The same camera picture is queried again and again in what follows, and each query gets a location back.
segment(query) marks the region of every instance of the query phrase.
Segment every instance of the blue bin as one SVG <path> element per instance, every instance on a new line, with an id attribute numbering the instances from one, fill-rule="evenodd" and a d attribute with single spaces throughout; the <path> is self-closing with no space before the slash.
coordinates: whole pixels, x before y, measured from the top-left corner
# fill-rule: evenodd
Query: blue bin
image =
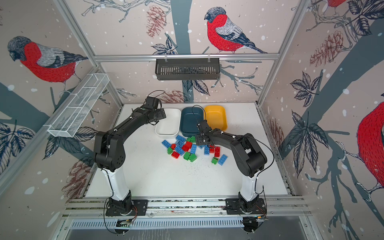
<path id="1" fill-rule="evenodd" d="M 199 107 L 184 108 L 181 111 L 181 121 L 180 121 L 180 131 L 184 137 L 192 137 L 196 134 L 199 134 L 200 131 L 197 128 L 197 123 L 204 120 L 204 112 L 203 109 Z"/>

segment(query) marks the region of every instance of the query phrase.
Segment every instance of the wall-mounted basket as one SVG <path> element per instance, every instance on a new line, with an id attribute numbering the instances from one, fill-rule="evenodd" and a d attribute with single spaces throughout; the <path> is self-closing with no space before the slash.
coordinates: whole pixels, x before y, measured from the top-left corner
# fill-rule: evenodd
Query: wall-mounted basket
<path id="1" fill-rule="evenodd" d="M 104 73 L 89 74 L 88 77 L 84 86 L 74 94 L 68 106 L 49 127 L 48 132 L 54 137 L 73 137 L 109 83 Z"/>
<path id="2" fill-rule="evenodd" d="M 157 59 L 155 73 L 158 80 L 217 80 L 220 77 L 219 59 Z"/>

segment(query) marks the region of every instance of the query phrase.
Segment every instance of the bird head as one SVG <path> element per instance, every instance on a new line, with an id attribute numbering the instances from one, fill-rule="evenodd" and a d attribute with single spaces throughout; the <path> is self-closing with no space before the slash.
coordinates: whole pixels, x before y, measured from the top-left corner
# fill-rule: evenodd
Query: bird head
<path id="1" fill-rule="evenodd" d="M 209 21 L 209 23 L 212 23 L 214 19 L 221 14 L 226 14 L 224 8 L 222 7 L 213 7 L 207 11 L 207 14 L 204 17 L 204 20 Z"/>
<path id="2" fill-rule="evenodd" d="M 8 43 L 8 51 L 12 60 L 16 61 L 17 59 L 20 59 L 22 61 L 26 61 L 24 47 L 31 42 L 32 41 L 29 38 L 24 36 L 17 36 L 11 39 Z"/>

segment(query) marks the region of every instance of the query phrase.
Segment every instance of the bird wallpaper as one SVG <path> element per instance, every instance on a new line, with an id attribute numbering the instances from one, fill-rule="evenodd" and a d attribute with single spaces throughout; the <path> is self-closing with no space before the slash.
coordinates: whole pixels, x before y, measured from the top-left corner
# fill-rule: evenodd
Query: bird wallpaper
<path id="1" fill-rule="evenodd" d="M 92 65 L 52 0 L 0 3 L 0 180 Z M 131 96 L 118 89 L 122 98 Z M 92 175 L 94 135 L 118 106 L 104 90 L 73 138 L 47 137 L 1 195 L 1 239 L 49 239 Z"/>
<path id="2" fill-rule="evenodd" d="M 231 0 L 66 2 L 97 55 L 174 55 L 277 53 L 298 0 L 241 4 Z M 117 88 L 129 89 L 136 95 L 127 96 L 124 103 L 139 103 L 145 92 L 163 88 L 171 94 L 181 92 L 183 97 L 178 99 L 183 102 L 236 102 L 258 99 L 272 64 L 273 61 L 222 61 L 218 81 L 160 83 L 153 62 L 102 66 L 114 78 Z"/>
<path id="3" fill-rule="evenodd" d="M 262 104 L 324 239 L 384 237 L 384 3 L 315 1 Z"/>

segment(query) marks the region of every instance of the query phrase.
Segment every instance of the yellow bin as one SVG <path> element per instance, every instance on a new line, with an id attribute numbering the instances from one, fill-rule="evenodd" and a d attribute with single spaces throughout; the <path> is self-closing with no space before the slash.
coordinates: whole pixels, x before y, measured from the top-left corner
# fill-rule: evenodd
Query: yellow bin
<path id="1" fill-rule="evenodd" d="M 225 114 L 225 108 L 219 105 L 209 105 L 204 108 L 206 116 L 205 119 L 208 125 L 212 128 L 219 128 L 222 131 L 227 129 L 227 116 Z"/>

